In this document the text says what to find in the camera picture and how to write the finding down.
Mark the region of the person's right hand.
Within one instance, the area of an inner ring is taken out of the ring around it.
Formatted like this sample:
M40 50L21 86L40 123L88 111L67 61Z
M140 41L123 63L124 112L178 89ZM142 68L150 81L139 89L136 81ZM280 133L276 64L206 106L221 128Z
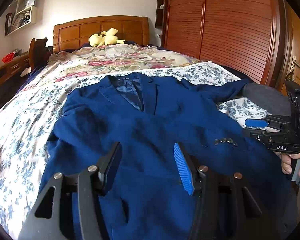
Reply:
M281 154L281 169L284 174L292 173L292 160L300 160L300 153L298 154Z

